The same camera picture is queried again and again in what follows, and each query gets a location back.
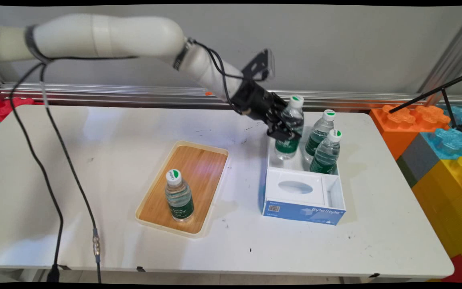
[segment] floor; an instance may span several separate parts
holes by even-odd
[[[43,271],[43,273],[39,271],[35,277],[20,281],[45,282],[47,273],[47,270]],[[0,282],[11,282],[9,281],[11,278],[19,280],[18,275],[18,271],[0,271]],[[321,276],[145,273],[120,271],[103,271],[101,279],[103,283],[111,284],[161,285],[304,285],[341,283],[339,277]],[[61,270],[60,282],[97,283],[97,273],[95,271]]]

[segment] qr code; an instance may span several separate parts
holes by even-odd
[[[272,212],[279,212],[280,206],[268,206],[268,210]]]

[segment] wooden tray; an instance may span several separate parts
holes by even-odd
[[[175,234],[200,237],[228,156],[229,152],[224,149],[178,141],[136,209],[136,220],[143,225]],[[172,169],[181,171],[181,176],[192,190],[194,216],[187,223],[179,223],[172,218],[165,199],[165,174]]]

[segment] blue box label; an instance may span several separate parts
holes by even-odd
[[[267,201],[263,215],[286,218],[289,220],[336,225],[344,213],[344,210],[339,209]]]

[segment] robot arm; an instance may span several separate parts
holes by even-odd
[[[268,57],[264,53],[258,56]],[[0,26],[0,61],[141,56],[161,59],[227,102],[222,74],[209,52],[187,39],[181,27],[168,18],[70,14],[26,29]],[[252,80],[259,71],[257,65],[251,63],[239,71],[222,62],[227,75],[237,76],[225,80],[229,100],[242,114],[266,123],[271,137],[300,138],[281,117],[286,103]]]

